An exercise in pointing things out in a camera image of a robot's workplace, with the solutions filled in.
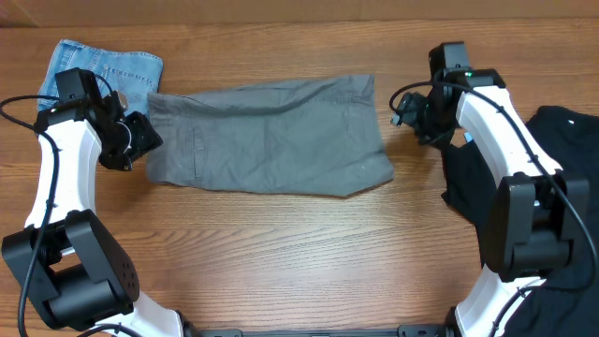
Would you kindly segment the grey cotton shorts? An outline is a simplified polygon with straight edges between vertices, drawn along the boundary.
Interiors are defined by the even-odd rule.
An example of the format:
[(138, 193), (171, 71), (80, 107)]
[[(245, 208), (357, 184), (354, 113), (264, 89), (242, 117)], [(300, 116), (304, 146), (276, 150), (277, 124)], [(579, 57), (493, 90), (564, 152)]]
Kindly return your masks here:
[(372, 75), (150, 94), (148, 104), (163, 140), (146, 160), (154, 183), (346, 197), (394, 177)]

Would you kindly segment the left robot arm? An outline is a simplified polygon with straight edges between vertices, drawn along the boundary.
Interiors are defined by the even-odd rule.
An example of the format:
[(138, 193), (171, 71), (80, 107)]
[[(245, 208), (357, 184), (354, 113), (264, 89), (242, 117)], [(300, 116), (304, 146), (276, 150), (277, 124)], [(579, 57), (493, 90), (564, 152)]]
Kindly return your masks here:
[(18, 329), (32, 304), (51, 329), (83, 336), (190, 336), (191, 325), (144, 294), (134, 264), (95, 213), (95, 172), (129, 171), (162, 143), (148, 119), (126, 114), (118, 92), (72, 68), (55, 75), (58, 94), (30, 125), (42, 151), (37, 196), (23, 230), (2, 241), (21, 285)]

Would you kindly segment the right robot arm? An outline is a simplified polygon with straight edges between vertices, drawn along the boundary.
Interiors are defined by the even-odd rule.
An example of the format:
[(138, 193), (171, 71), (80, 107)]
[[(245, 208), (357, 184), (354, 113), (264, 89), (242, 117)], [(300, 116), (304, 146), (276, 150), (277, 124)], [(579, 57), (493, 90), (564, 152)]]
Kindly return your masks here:
[(418, 142), (442, 152), (457, 128), (482, 154), (496, 186), (486, 228), (478, 237), (482, 272), (467, 298), (446, 322), (402, 325), (401, 336), (494, 336), (535, 292), (549, 291), (548, 276), (573, 264), (589, 247), (592, 271), (580, 286), (559, 292), (583, 294), (595, 283), (598, 256), (584, 224), (589, 183), (567, 176), (536, 142), (493, 69), (474, 69), (463, 42), (444, 42), (429, 53), (428, 95), (417, 83), (389, 100), (393, 125), (409, 125)]

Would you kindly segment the folded blue denim jeans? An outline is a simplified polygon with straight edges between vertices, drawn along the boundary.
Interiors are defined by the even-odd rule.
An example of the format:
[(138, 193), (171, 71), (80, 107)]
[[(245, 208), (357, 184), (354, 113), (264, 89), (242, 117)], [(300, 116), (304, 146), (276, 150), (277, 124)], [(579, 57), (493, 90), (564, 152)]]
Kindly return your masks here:
[(145, 51), (118, 52), (62, 39), (55, 47), (46, 78), (38, 93), (58, 96), (54, 75), (71, 68), (90, 70), (103, 77), (127, 102), (125, 115), (148, 111), (148, 93), (158, 91), (163, 60)]

